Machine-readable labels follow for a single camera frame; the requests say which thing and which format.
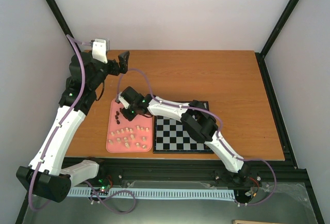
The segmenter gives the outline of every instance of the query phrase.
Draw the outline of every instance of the white wall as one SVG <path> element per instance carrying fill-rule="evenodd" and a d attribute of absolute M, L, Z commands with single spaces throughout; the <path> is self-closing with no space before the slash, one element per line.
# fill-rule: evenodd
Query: white wall
<path fill-rule="evenodd" d="M 288 0 L 56 0 L 73 34 L 112 49 L 261 51 Z"/>
<path fill-rule="evenodd" d="M 0 0 L 0 218 L 14 223 L 26 190 L 15 177 L 53 123 L 73 54 L 45 0 Z"/>
<path fill-rule="evenodd" d="M 330 223 L 330 0 L 300 0 L 266 57 L 299 167 Z"/>

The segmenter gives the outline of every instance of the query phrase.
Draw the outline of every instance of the wooden tabletop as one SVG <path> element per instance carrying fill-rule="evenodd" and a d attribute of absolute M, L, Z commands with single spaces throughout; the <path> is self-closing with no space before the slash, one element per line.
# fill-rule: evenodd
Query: wooden tabletop
<path fill-rule="evenodd" d="M 122 51 L 111 51 L 109 59 Z M 284 160 L 274 119 L 253 51 L 131 51 L 130 68 L 144 71 L 153 93 L 171 101 L 208 101 L 224 123 L 222 134 L 245 158 Z M 215 154 L 109 153 L 106 150 L 110 103 L 119 77 L 109 75 L 100 101 L 94 102 L 66 156 L 116 158 L 218 159 Z M 128 72 L 121 90 L 148 93 L 144 78 Z"/>

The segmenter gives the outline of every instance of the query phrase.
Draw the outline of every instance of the white perforated strip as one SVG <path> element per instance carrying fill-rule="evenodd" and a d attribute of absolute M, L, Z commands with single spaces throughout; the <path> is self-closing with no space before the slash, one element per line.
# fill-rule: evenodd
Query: white perforated strip
<path fill-rule="evenodd" d="M 109 194 L 100 194 L 101 198 L 112 195 L 122 188 L 112 188 Z M 234 191 L 226 189 L 137 189 L 128 188 L 126 190 L 131 191 L 136 199 L 153 199 L 153 200 L 188 200 L 188 199 L 200 199 L 200 200 L 223 200 L 233 201 Z M 68 194 L 68 197 L 90 197 L 92 193 L 89 187 L 73 187 Z M 120 193 L 114 198 L 131 198 L 128 193 Z"/>

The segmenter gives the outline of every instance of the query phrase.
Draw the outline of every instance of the gray floor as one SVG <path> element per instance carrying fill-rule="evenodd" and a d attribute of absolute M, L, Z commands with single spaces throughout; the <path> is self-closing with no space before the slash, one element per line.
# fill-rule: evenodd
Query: gray floor
<path fill-rule="evenodd" d="M 61 203 L 52 202 L 37 213 L 28 210 L 23 223 L 229 224 L 235 219 L 285 224 L 317 223 L 301 185 L 279 189 L 269 201 L 259 206 L 237 207 L 233 202 L 216 200 L 138 200 L 135 210 L 126 215 L 114 214 L 101 204 L 91 205 L 87 198 L 68 197 Z M 255 200 L 266 194 L 260 190 Z M 131 203 L 129 199 L 107 202 L 120 210 L 128 209 Z"/>

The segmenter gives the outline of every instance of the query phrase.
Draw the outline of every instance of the checkered board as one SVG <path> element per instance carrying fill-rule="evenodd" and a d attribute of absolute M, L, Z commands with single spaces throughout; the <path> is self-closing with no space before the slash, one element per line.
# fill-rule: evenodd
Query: checkered board
<path fill-rule="evenodd" d="M 171 118 L 154 118 L 154 153 L 213 153 L 203 143 L 190 138 L 182 123 Z"/>

